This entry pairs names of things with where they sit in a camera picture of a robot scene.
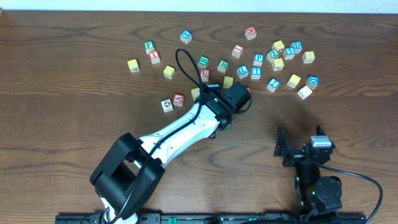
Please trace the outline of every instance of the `wooden table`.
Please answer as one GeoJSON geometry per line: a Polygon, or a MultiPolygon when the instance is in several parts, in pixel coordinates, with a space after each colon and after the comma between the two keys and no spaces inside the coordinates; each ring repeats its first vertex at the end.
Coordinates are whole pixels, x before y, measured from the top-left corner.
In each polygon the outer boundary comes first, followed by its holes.
{"type": "MultiPolygon", "coordinates": [[[[196,60],[210,58],[209,83],[222,84],[220,59],[238,80],[240,65],[252,67],[254,53],[272,43],[301,40],[316,59],[301,55],[273,72],[263,64],[260,80],[245,78],[253,105],[236,115],[233,129],[202,140],[166,168],[146,208],[165,213],[295,210],[293,168],[273,157],[277,127],[301,147],[320,123],[337,145],[326,165],[368,175],[384,187],[373,223],[396,223],[398,191],[398,17],[361,14],[225,14],[173,12],[4,11],[0,18],[0,220],[53,223],[61,212],[102,209],[88,179],[112,143],[126,132],[150,134],[185,114],[194,84],[166,65],[185,48],[196,60]],[[246,40],[245,28],[258,35],[246,40]],[[193,40],[185,45],[180,33],[193,40]],[[143,43],[155,42],[161,63],[152,65],[143,43]],[[240,59],[231,56],[244,47],[240,59]],[[131,74],[127,61],[138,59],[131,74]],[[291,74],[302,77],[296,89],[291,74]],[[320,86],[306,100],[297,96],[308,75],[320,86]],[[275,77],[281,86],[266,90],[275,77]],[[186,96],[182,108],[164,113],[160,102],[186,96]]],[[[181,54],[183,67],[195,75],[181,54]]],[[[344,212],[373,210],[375,185],[322,170],[343,181],[344,212]]]]}

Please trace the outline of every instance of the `letter on block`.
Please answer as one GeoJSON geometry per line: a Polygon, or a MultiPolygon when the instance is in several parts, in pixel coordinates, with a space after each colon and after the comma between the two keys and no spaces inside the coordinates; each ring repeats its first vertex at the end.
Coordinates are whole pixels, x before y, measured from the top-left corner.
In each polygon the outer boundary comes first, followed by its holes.
{"type": "Polygon", "coordinates": [[[210,78],[210,70],[209,69],[200,70],[200,78],[202,82],[208,82],[210,78]]]}
{"type": "Polygon", "coordinates": [[[153,41],[147,41],[144,43],[144,47],[145,47],[145,51],[147,52],[147,54],[155,51],[155,45],[153,41]]]}
{"type": "Polygon", "coordinates": [[[156,64],[156,63],[160,62],[160,57],[159,57],[159,53],[157,52],[157,50],[149,53],[149,58],[150,58],[150,61],[152,62],[152,64],[156,64]]]}
{"type": "Polygon", "coordinates": [[[301,99],[306,99],[309,95],[311,95],[312,90],[309,89],[308,86],[303,87],[300,91],[298,91],[298,95],[301,97],[301,99]]]}
{"type": "Polygon", "coordinates": [[[173,106],[172,106],[172,102],[170,100],[165,100],[161,102],[164,113],[172,111],[173,110],[173,106]]]}
{"type": "Polygon", "coordinates": [[[184,95],[174,94],[174,97],[173,97],[174,106],[182,106],[183,103],[184,103],[184,95]]]}
{"type": "Polygon", "coordinates": [[[296,76],[296,75],[292,75],[290,80],[287,82],[287,85],[292,87],[292,88],[296,88],[297,84],[299,84],[301,78],[296,76]]]}
{"type": "Polygon", "coordinates": [[[249,69],[247,68],[247,66],[242,65],[237,69],[236,74],[240,79],[245,78],[249,75],[249,69]]]}
{"type": "Polygon", "coordinates": [[[261,78],[261,67],[252,67],[251,68],[251,79],[260,79],[261,78]]]}
{"type": "Polygon", "coordinates": [[[315,54],[313,52],[304,52],[303,62],[312,63],[315,60],[315,54]]]}
{"type": "Polygon", "coordinates": [[[301,52],[301,50],[303,49],[303,45],[301,44],[301,41],[295,41],[293,42],[290,47],[293,47],[294,49],[294,53],[298,54],[301,52]]]}
{"type": "Polygon", "coordinates": [[[192,98],[193,100],[197,100],[198,96],[200,95],[200,89],[199,88],[194,88],[191,89],[191,94],[192,94],[192,98]]]}
{"type": "Polygon", "coordinates": [[[315,88],[318,86],[318,84],[319,84],[319,79],[318,79],[318,77],[315,77],[315,76],[310,75],[310,76],[308,77],[307,81],[305,82],[305,84],[306,84],[309,88],[315,89],[315,88]]]}
{"type": "Polygon", "coordinates": [[[261,67],[262,63],[264,62],[264,55],[263,54],[255,54],[254,55],[254,66],[261,67]]]}
{"type": "Polygon", "coordinates": [[[236,57],[236,58],[240,58],[240,56],[243,53],[243,47],[236,44],[234,49],[232,50],[232,56],[236,57]]]}
{"type": "Polygon", "coordinates": [[[294,49],[293,47],[286,47],[284,50],[284,59],[285,60],[290,60],[294,58],[294,49]]]}
{"type": "Polygon", "coordinates": [[[225,60],[220,60],[218,66],[217,66],[217,71],[225,73],[226,70],[228,69],[229,66],[229,62],[225,61],[225,60]]]}
{"type": "Polygon", "coordinates": [[[130,61],[127,62],[127,64],[129,65],[131,73],[139,71],[137,59],[130,60],[130,61]]]}
{"type": "Polygon", "coordinates": [[[272,63],[275,59],[279,58],[279,53],[276,50],[271,50],[268,54],[267,54],[267,60],[272,63]]]}
{"type": "Polygon", "coordinates": [[[206,69],[207,66],[209,65],[209,61],[210,59],[208,57],[205,57],[203,55],[200,56],[200,59],[198,61],[198,67],[206,69]]]}
{"type": "Polygon", "coordinates": [[[275,90],[278,88],[280,82],[276,78],[272,78],[271,81],[269,81],[267,85],[267,89],[271,92],[275,92],[275,90]]]}
{"type": "Polygon", "coordinates": [[[277,58],[272,62],[272,69],[274,71],[279,71],[282,70],[282,68],[285,66],[284,61],[281,58],[277,58]]]}
{"type": "Polygon", "coordinates": [[[182,42],[184,42],[185,44],[189,43],[192,40],[192,34],[191,32],[189,32],[188,30],[184,30],[181,35],[180,35],[180,39],[182,42]]]}
{"type": "Polygon", "coordinates": [[[230,88],[234,83],[234,78],[232,77],[224,77],[224,88],[230,88]]]}
{"type": "Polygon", "coordinates": [[[254,27],[249,27],[246,29],[246,32],[244,33],[244,35],[246,36],[246,38],[248,40],[254,39],[254,38],[256,38],[257,30],[254,27]]]}
{"type": "Polygon", "coordinates": [[[171,67],[170,65],[166,66],[166,68],[163,71],[163,75],[166,78],[172,79],[173,76],[175,75],[175,69],[171,67]]]}
{"type": "Polygon", "coordinates": [[[278,53],[282,53],[285,49],[285,45],[281,40],[279,40],[272,45],[272,49],[278,51],[278,53]]]}

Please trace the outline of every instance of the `white background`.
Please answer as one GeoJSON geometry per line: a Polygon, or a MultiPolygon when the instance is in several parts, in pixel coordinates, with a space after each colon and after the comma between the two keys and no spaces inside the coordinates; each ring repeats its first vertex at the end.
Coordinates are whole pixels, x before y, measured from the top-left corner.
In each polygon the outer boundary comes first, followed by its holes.
{"type": "Polygon", "coordinates": [[[398,0],[0,0],[5,10],[398,13],[398,0]]]}

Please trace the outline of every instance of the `toy block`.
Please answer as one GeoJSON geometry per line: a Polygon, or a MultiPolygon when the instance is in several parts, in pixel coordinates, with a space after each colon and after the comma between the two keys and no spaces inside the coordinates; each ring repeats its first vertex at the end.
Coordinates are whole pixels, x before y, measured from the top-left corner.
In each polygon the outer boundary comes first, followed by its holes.
{"type": "Polygon", "coordinates": [[[183,103],[184,103],[184,95],[174,94],[174,97],[173,97],[174,106],[182,106],[183,103]]]}
{"type": "Polygon", "coordinates": [[[251,79],[260,79],[261,78],[261,67],[252,67],[251,68],[251,79]]]}
{"type": "Polygon", "coordinates": [[[180,39],[182,42],[184,42],[185,44],[189,43],[192,40],[192,34],[191,32],[189,32],[188,30],[184,30],[181,35],[180,35],[180,39]]]}
{"type": "Polygon", "coordinates": [[[161,102],[164,113],[172,111],[173,110],[173,106],[172,106],[172,102],[170,100],[165,100],[161,102]]]}
{"type": "Polygon", "coordinates": [[[210,61],[210,59],[208,57],[205,57],[203,55],[200,56],[200,59],[199,59],[199,62],[198,62],[198,67],[206,69],[207,66],[209,65],[209,61],[210,61]]]}
{"type": "Polygon", "coordinates": [[[163,75],[166,78],[172,79],[173,76],[175,75],[175,68],[171,67],[170,65],[166,66],[166,68],[163,71],[163,75]]]}
{"type": "Polygon", "coordinates": [[[254,66],[261,67],[262,63],[264,62],[264,55],[263,54],[255,54],[254,55],[254,66]]]}
{"type": "Polygon", "coordinates": [[[160,62],[160,57],[159,57],[159,53],[157,52],[157,50],[149,53],[149,58],[150,58],[150,61],[152,62],[152,64],[156,64],[156,63],[160,62]]]}
{"type": "Polygon", "coordinates": [[[153,41],[147,41],[144,43],[144,47],[145,47],[145,51],[147,52],[147,54],[155,51],[155,45],[153,41]]]}
{"type": "Polygon", "coordinates": [[[315,60],[315,54],[313,52],[304,52],[303,62],[312,63],[315,60]]]}
{"type": "Polygon", "coordinates": [[[286,47],[284,50],[284,59],[285,60],[293,59],[295,54],[296,53],[294,53],[293,47],[286,47]]]}
{"type": "Polygon", "coordinates": [[[236,74],[240,79],[246,78],[249,75],[249,69],[247,68],[247,66],[242,65],[236,70],[236,74]]]}
{"type": "Polygon", "coordinates": [[[282,68],[285,66],[284,61],[281,58],[277,58],[272,62],[272,69],[274,71],[279,71],[282,70],[282,68]]]}
{"type": "Polygon", "coordinates": [[[301,97],[301,99],[304,100],[304,99],[306,99],[309,95],[311,95],[311,93],[312,93],[312,90],[309,89],[308,86],[305,86],[305,87],[301,88],[301,90],[298,91],[297,94],[301,97]]]}
{"type": "Polygon", "coordinates": [[[209,69],[202,69],[200,71],[200,78],[202,82],[208,82],[210,78],[210,70],[209,69]]]}
{"type": "Polygon", "coordinates": [[[278,51],[278,53],[282,53],[285,49],[285,45],[281,40],[278,40],[272,45],[272,49],[278,51]]]}
{"type": "Polygon", "coordinates": [[[130,60],[130,61],[127,62],[127,64],[129,65],[131,73],[139,71],[139,66],[138,66],[138,63],[137,63],[137,59],[130,60]]]}
{"type": "Polygon", "coordinates": [[[301,41],[292,42],[290,47],[293,47],[294,53],[296,53],[296,54],[300,53],[301,50],[303,49],[303,45],[301,44],[301,41]]]}
{"type": "Polygon", "coordinates": [[[224,77],[224,88],[230,88],[234,83],[234,78],[232,77],[224,77]]]}
{"type": "Polygon", "coordinates": [[[280,82],[276,78],[272,78],[267,85],[267,89],[271,92],[275,92],[275,90],[279,87],[280,82]]]}
{"type": "Polygon", "coordinates": [[[306,86],[308,86],[311,89],[315,89],[318,86],[319,83],[319,79],[318,77],[312,76],[310,75],[307,79],[307,81],[305,82],[306,86]]]}
{"type": "Polygon", "coordinates": [[[193,100],[197,100],[197,98],[200,96],[200,89],[199,88],[194,88],[191,89],[191,94],[192,94],[192,98],[193,100]]]}
{"type": "Polygon", "coordinates": [[[243,47],[236,44],[234,49],[232,49],[232,56],[236,57],[236,58],[240,58],[240,56],[243,53],[243,47]]]}
{"type": "Polygon", "coordinates": [[[246,38],[248,40],[254,39],[254,38],[256,38],[257,30],[254,27],[249,27],[246,29],[246,32],[244,33],[244,35],[246,36],[246,38]]]}
{"type": "Polygon", "coordinates": [[[290,80],[287,82],[287,85],[292,87],[292,88],[296,88],[297,84],[299,84],[301,78],[296,76],[296,75],[292,75],[290,80]]]}
{"type": "Polygon", "coordinates": [[[218,66],[217,66],[217,71],[225,73],[226,70],[228,69],[229,66],[229,62],[225,61],[225,60],[220,60],[218,66]]]}
{"type": "Polygon", "coordinates": [[[275,59],[279,58],[279,53],[276,50],[271,50],[267,54],[267,60],[272,63],[275,59]]]}

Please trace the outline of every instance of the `tabletop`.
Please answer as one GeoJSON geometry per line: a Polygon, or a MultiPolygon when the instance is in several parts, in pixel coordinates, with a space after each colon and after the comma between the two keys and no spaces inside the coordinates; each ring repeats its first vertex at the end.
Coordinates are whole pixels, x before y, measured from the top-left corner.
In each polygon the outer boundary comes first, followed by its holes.
{"type": "MultiPolygon", "coordinates": [[[[193,105],[195,85],[177,67],[175,51],[210,58],[208,83],[224,76],[251,88],[253,104],[234,116],[233,128],[204,139],[176,157],[145,208],[164,213],[262,213],[297,210],[292,167],[273,157],[277,128],[302,147],[321,124],[336,144],[329,167],[368,175],[385,196],[373,223],[396,223],[398,214],[398,17],[370,14],[174,13],[3,11],[0,17],[0,220],[53,223],[63,212],[103,208],[89,177],[113,142],[130,132],[153,133],[193,105]],[[247,40],[245,28],[257,29],[247,40]],[[180,33],[188,29],[187,45],[180,33]],[[144,42],[153,40],[160,63],[151,64],[144,42]],[[260,80],[240,80],[236,69],[252,67],[255,53],[275,41],[299,40],[303,51],[260,80]],[[241,58],[231,55],[242,45],[241,58]],[[127,61],[137,59],[140,72],[127,61]],[[218,62],[230,62],[226,74],[218,62]],[[172,80],[163,76],[176,68],[172,80]],[[292,74],[302,78],[292,89],[292,74]],[[309,75],[319,86],[297,95],[309,75]],[[269,80],[280,80],[272,93],[269,80]],[[164,113],[160,102],[184,94],[182,107],[164,113]]],[[[181,54],[182,66],[195,76],[181,54]]],[[[342,212],[372,212],[377,187],[356,177],[343,182],[342,212]]]]}

